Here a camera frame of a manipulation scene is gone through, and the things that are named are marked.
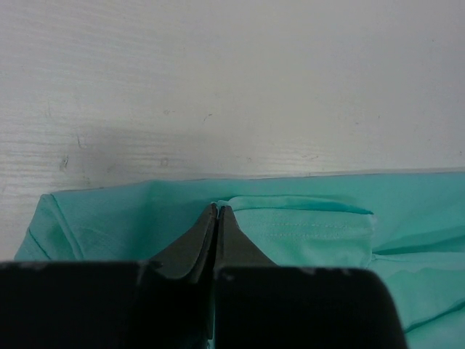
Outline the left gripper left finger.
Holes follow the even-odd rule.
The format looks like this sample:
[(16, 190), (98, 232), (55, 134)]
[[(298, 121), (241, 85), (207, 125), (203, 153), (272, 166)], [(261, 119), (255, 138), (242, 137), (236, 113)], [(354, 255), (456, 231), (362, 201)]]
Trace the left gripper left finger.
[(217, 207), (147, 260), (1, 264), (3, 348), (206, 348)]

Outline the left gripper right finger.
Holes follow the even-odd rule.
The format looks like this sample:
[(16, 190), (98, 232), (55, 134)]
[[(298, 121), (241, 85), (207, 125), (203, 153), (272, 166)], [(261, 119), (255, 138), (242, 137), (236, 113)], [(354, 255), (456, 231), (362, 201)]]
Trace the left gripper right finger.
[(381, 279), (357, 268), (281, 267), (220, 210), (215, 348), (405, 348)]

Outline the teal t shirt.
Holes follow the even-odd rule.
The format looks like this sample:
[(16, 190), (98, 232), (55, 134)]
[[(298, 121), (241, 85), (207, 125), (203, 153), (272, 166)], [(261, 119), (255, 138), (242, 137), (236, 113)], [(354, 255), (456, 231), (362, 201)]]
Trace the teal t shirt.
[(151, 181), (43, 195), (15, 259), (142, 260), (209, 205), (275, 263), (367, 268), (410, 348), (464, 346), (464, 174)]

